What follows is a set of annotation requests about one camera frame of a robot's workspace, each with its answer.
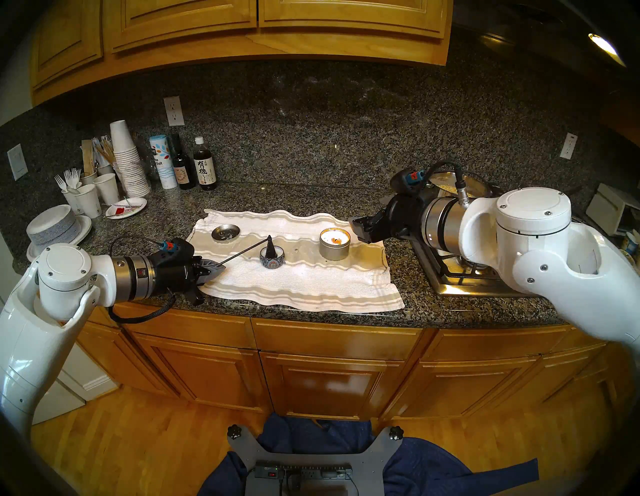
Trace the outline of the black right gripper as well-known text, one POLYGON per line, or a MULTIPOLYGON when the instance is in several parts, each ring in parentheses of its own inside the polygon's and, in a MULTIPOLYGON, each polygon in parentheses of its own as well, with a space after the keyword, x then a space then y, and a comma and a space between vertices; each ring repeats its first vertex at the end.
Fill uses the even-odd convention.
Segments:
POLYGON ((390 195, 387 200, 385 211, 349 218, 357 238, 363 243, 378 243, 385 238, 423 238, 422 218, 431 203, 431 189, 424 189, 417 196, 390 195))

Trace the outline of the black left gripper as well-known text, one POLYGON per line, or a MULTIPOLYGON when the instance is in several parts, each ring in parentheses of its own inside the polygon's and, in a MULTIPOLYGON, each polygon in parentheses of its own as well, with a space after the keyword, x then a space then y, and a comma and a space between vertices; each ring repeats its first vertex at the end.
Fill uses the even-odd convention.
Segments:
POLYGON ((204 303, 204 293, 199 289, 198 279, 200 286, 203 286, 226 270, 224 264, 203 260, 200 255, 175 257, 175 253, 166 251, 150 255, 150 264, 153 269, 151 298, 181 294, 193 306, 204 303))

